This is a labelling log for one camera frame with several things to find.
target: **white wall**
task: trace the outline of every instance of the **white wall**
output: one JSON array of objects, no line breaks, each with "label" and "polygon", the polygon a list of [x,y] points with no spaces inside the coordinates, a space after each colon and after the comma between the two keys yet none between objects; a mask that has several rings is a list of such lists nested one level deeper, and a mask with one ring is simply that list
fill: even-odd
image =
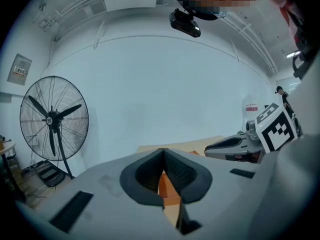
[{"label": "white wall", "polygon": [[262,104],[274,98],[259,55],[232,28],[199,20],[202,36],[195,39],[172,29],[169,14],[148,12],[111,14],[95,50],[101,19],[75,29],[57,43],[43,74],[70,80],[86,101],[89,131],[76,155],[86,168],[130,155],[139,145],[235,134],[246,95]]},{"label": "white wall", "polygon": [[[49,62],[50,37],[32,24],[28,14],[21,14],[0,51],[0,94],[12,95],[11,102],[0,102],[0,134],[16,142],[15,150],[22,169],[31,162],[31,149],[20,128],[20,105],[29,87],[37,81]],[[32,60],[25,85],[7,82],[17,53]],[[33,155],[38,162],[42,158]]]},{"label": "white wall", "polygon": [[278,74],[275,74],[271,77],[271,80],[273,81],[280,81],[283,79],[288,79],[294,77],[294,69],[292,67],[287,67],[282,70],[279,70]]},{"label": "white wall", "polygon": [[299,86],[301,80],[299,78],[290,77],[276,81],[276,86],[281,86],[289,95]]}]

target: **wooden table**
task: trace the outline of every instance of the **wooden table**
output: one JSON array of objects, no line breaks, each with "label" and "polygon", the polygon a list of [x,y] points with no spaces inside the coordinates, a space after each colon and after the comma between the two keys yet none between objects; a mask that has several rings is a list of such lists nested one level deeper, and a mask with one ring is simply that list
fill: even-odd
[{"label": "wooden table", "polygon": [[7,141],[7,142],[4,142],[3,143],[3,146],[4,148],[0,150],[0,155],[2,157],[2,160],[3,160],[3,165],[4,165],[4,168],[8,174],[8,178],[9,180],[11,181],[13,187],[14,187],[14,190],[16,191],[17,193],[17,196],[18,198],[25,202],[26,201],[26,196],[25,194],[21,191],[21,189],[18,187],[16,181],[15,181],[15,178],[14,176],[12,175],[12,172],[10,170],[10,167],[8,165],[8,161],[7,161],[7,157],[6,157],[6,152],[12,150],[14,148],[14,146],[16,145],[16,143],[14,141]]}]

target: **camera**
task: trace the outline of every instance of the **camera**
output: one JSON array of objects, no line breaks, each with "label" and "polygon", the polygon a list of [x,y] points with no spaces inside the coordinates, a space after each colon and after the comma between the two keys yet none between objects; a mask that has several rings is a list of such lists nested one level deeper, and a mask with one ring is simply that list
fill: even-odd
[{"label": "camera", "polygon": [[201,36],[200,28],[191,14],[184,13],[177,8],[174,12],[170,13],[169,20],[172,28],[194,38]]}]

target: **standing fan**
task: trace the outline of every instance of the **standing fan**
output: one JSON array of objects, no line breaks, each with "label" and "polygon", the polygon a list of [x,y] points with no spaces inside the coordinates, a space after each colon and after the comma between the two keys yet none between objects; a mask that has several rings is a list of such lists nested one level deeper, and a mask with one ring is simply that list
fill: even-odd
[{"label": "standing fan", "polygon": [[29,147],[50,161],[67,159],[85,142],[89,116],[79,90],[58,76],[44,77],[26,92],[20,107],[20,126]]}]

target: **ceiling pipe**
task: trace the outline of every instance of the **ceiling pipe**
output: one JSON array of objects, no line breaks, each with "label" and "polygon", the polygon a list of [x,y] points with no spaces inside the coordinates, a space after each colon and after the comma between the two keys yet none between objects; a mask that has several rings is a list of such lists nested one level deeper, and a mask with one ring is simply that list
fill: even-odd
[{"label": "ceiling pipe", "polygon": [[[234,17],[238,22],[240,22],[241,24],[243,24],[244,26],[246,26],[247,24],[245,23],[244,20],[242,20],[237,14],[235,14],[234,12],[230,12],[230,15],[232,17]],[[276,73],[278,73],[278,69],[277,66],[273,60],[273,58],[271,57],[269,51],[267,50],[265,44],[261,41],[261,39],[258,37],[258,35],[256,34],[256,32],[254,32],[254,30],[251,27],[248,27],[247,30],[257,39],[258,43],[260,44],[260,46],[262,47],[262,49],[264,50],[265,54],[267,55],[267,57],[269,58],[269,60],[271,61],[272,67],[275,70]]]},{"label": "ceiling pipe", "polygon": [[231,19],[228,17],[225,17],[222,19],[225,23],[227,23],[229,26],[231,26],[233,29],[235,29],[238,33],[240,33],[244,39],[246,39],[252,47],[259,53],[259,55],[263,58],[263,60],[266,62],[268,67],[271,69],[272,73],[275,74],[274,71],[274,65],[272,62],[268,59],[266,56],[265,52],[260,48],[260,46],[246,33],[246,32],[241,32],[241,27],[239,27],[236,23],[234,23]]},{"label": "ceiling pipe", "polygon": [[251,23],[247,24],[244,28],[242,28],[239,33],[245,31],[247,28],[250,28],[251,27]]},{"label": "ceiling pipe", "polygon": [[105,16],[103,17],[103,20],[102,20],[102,22],[101,22],[101,25],[100,25],[100,27],[99,27],[99,29],[98,29],[98,32],[97,32],[96,35],[95,35],[95,39],[94,39],[94,43],[93,43],[93,49],[94,49],[94,50],[95,50],[95,49],[97,48],[97,46],[98,46],[99,39],[100,39],[100,33],[101,33],[102,28],[103,28],[104,25],[105,25],[106,18],[107,18],[108,15],[109,15],[109,13],[106,12],[106,13],[105,13]]},{"label": "ceiling pipe", "polygon": [[69,33],[71,30],[75,29],[76,27],[80,26],[82,23],[85,23],[86,21],[89,21],[97,16],[100,16],[101,14],[105,14],[105,11],[102,11],[100,13],[97,13],[95,15],[93,15],[92,17],[88,17],[84,20],[81,20],[80,22],[74,24],[73,26],[69,27],[67,30],[65,30],[62,33],[59,33],[55,38],[56,38],[56,42],[58,42],[63,36],[65,36],[67,33]]},{"label": "ceiling pipe", "polygon": [[67,7],[63,8],[61,10],[61,14],[63,16],[65,16],[66,14],[68,14],[70,11],[78,8],[81,4],[87,2],[87,1],[90,1],[90,0],[75,0],[74,2],[72,2],[71,4],[69,4]]}]

